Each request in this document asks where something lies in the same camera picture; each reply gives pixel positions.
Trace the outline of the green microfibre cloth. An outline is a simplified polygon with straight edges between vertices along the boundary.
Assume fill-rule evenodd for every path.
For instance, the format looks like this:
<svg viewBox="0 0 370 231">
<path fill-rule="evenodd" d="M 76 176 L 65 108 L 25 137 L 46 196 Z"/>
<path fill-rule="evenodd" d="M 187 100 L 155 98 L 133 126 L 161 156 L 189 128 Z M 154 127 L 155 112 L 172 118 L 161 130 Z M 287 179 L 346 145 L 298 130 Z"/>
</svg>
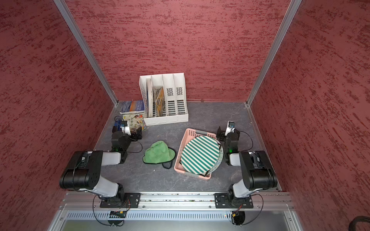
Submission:
<svg viewBox="0 0 370 231">
<path fill-rule="evenodd" d="M 164 141 L 157 141 L 145 151 L 143 162 L 150 165 L 161 164 L 163 168 L 170 169 L 175 157 L 174 149 L 169 148 Z"/>
</svg>

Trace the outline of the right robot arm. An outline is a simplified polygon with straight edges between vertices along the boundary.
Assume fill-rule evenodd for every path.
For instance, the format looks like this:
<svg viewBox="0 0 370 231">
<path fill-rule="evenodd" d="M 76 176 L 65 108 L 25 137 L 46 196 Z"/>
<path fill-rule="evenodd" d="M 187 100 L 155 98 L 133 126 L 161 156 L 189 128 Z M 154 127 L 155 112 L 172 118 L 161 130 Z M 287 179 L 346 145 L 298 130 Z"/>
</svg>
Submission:
<svg viewBox="0 0 370 231">
<path fill-rule="evenodd" d="M 216 193 L 217 208 L 252 208 L 251 196 L 255 192 L 276 188 L 276 173 L 265 151 L 240 151 L 240 131 L 227 128 L 217 130 L 216 138 L 221 142 L 226 163 L 240 167 L 242 179 L 230 185 L 227 193 Z"/>
</svg>

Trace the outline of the colourful patterned round plate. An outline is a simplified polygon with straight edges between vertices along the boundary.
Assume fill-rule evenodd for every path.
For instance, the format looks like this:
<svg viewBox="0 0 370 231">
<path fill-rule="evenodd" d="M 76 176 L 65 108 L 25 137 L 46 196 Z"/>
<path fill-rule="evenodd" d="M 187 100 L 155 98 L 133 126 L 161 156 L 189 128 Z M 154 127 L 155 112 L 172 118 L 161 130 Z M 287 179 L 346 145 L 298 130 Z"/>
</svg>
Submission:
<svg viewBox="0 0 370 231">
<path fill-rule="evenodd" d="M 218 159 L 217 159 L 215 165 L 212 166 L 211 169 L 207 171 L 208 174 L 211 174 L 212 172 L 214 172 L 220 166 L 220 164 L 223 160 L 223 157 L 224 157 L 224 149 L 223 149 L 222 144 L 218 140 L 216 140 L 216 142 L 219 146 L 219 156 L 218 156 Z"/>
</svg>

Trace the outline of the green striped round plate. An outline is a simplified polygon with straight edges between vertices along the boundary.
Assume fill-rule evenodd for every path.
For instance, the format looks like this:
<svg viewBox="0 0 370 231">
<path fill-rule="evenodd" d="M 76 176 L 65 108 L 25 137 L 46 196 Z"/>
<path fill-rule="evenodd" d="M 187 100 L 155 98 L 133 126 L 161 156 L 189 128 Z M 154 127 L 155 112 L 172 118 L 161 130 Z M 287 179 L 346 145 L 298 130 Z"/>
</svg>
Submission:
<svg viewBox="0 0 370 231">
<path fill-rule="evenodd" d="M 193 174 L 206 176 L 219 156 L 216 139 L 199 136 L 192 139 L 183 149 L 181 161 L 183 168 Z"/>
</svg>

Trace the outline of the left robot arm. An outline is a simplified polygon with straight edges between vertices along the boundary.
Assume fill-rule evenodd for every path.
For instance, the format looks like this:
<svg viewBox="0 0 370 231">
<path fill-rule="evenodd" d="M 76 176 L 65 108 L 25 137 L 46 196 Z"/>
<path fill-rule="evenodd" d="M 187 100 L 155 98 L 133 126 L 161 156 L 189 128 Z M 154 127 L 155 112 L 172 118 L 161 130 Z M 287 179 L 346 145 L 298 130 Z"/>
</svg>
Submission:
<svg viewBox="0 0 370 231">
<path fill-rule="evenodd" d="M 123 131 L 112 134 L 112 150 L 76 151 L 67 164 L 59 185 L 62 189 L 90 192 L 100 200 L 101 208 L 138 208 L 141 194 L 126 193 L 122 184 L 101 176 L 104 166 L 122 165 L 126 162 L 131 142 L 142 139 L 142 128 L 129 135 Z"/>
</svg>

